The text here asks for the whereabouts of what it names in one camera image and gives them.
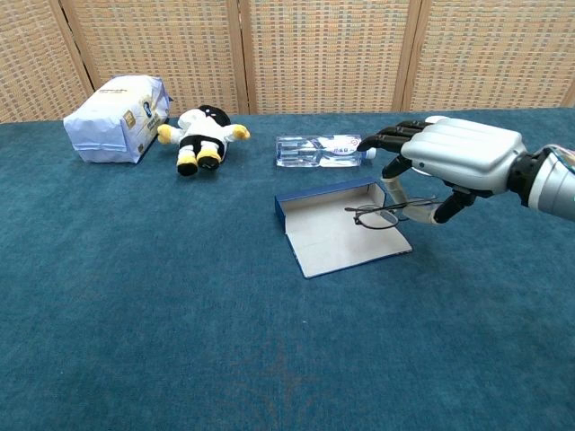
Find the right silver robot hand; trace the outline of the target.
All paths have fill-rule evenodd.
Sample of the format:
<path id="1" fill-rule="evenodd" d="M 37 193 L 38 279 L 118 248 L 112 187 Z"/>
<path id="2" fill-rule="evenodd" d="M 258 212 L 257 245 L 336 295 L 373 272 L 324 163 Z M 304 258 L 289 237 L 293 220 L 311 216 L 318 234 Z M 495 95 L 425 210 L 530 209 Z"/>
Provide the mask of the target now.
<path id="1" fill-rule="evenodd" d="M 409 198 L 400 176 L 415 169 L 452 189 L 435 211 L 433 224 L 444 224 L 476 198 L 509 190 L 511 165 L 527 149 L 517 131 L 447 117 L 436 124 L 405 120 L 365 137 L 359 151 L 383 149 L 396 154 L 382 170 L 385 190 L 394 203 Z"/>

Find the black-framed eyeglasses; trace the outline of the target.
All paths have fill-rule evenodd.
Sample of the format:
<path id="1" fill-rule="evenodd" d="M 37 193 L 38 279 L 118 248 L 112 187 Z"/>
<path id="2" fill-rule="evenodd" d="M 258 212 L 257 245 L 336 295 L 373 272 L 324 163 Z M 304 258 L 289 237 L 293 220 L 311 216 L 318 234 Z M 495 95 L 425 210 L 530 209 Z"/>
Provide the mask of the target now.
<path id="1" fill-rule="evenodd" d="M 409 198 L 406 202 L 384 206 L 369 204 L 345 207 L 344 210 L 353 214 L 355 225 L 369 230 L 387 230 L 405 221 L 433 224 L 433 216 L 441 204 L 442 201 L 433 196 L 432 198 Z"/>

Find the blue and grey box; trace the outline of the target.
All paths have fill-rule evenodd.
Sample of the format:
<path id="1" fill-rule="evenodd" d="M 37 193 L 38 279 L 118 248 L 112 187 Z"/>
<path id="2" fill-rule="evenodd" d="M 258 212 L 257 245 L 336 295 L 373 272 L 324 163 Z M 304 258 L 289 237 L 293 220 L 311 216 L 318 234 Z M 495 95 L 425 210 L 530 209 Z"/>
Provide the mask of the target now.
<path id="1" fill-rule="evenodd" d="M 412 251 L 389 219 L 372 230 L 354 220 L 357 209 L 385 204 L 383 186 L 366 177 L 275 197 L 276 214 L 306 278 Z"/>

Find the clear plastic water bottle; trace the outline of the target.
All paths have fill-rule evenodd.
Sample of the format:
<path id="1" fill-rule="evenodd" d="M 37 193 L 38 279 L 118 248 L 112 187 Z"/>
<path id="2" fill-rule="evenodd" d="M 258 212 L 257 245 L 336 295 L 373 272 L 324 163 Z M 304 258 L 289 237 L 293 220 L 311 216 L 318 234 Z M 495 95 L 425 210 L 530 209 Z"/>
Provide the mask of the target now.
<path id="1" fill-rule="evenodd" d="M 376 158 L 376 149 L 359 151 L 360 135 L 278 136 L 276 165 L 287 168 L 347 168 Z"/>

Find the woven bamboo folding screen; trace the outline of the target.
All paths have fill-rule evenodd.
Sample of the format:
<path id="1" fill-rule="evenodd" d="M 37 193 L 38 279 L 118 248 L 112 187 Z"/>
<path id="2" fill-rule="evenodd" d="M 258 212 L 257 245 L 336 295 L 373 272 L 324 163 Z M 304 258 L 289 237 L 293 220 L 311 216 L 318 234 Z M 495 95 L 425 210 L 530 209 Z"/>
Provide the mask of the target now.
<path id="1" fill-rule="evenodd" d="M 177 114 L 575 108 L 575 0 L 0 0 L 0 124 L 116 75 Z"/>

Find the black white plush doll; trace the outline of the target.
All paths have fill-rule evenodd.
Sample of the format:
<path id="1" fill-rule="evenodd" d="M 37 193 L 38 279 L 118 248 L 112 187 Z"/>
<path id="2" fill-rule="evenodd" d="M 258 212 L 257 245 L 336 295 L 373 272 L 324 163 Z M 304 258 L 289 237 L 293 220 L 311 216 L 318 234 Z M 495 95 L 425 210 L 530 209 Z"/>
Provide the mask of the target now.
<path id="1" fill-rule="evenodd" d="M 215 171 L 225 160 L 230 143 L 251 137 L 248 128 L 232 123 L 218 107 L 201 105 L 180 115 L 177 126 L 162 124 L 157 128 L 158 141 L 177 145 L 177 172 L 184 177 L 198 169 Z"/>

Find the blue carpet table cover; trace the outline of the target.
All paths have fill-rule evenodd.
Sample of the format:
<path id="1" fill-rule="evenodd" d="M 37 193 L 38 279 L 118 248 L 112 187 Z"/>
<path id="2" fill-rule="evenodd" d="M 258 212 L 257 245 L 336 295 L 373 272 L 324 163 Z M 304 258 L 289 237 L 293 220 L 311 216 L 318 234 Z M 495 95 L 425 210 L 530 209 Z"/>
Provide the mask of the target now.
<path id="1" fill-rule="evenodd" d="M 575 431 L 575 223 L 506 193 L 412 252 L 304 278 L 280 135 L 405 112 L 241 116 L 216 172 L 171 147 L 85 163 L 59 121 L 0 124 L 0 431 Z"/>

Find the white tissue pack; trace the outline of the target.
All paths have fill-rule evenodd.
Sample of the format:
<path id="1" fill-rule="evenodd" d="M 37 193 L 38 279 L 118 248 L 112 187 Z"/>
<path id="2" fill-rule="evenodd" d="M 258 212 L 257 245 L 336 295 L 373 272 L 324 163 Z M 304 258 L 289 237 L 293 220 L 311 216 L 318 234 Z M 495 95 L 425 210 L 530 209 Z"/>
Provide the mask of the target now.
<path id="1" fill-rule="evenodd" d="M 87 163 L 138 163 L 169 117 L 171 99 L 152 75 L 116 75 L 96 90 L 63 125 Z"/>

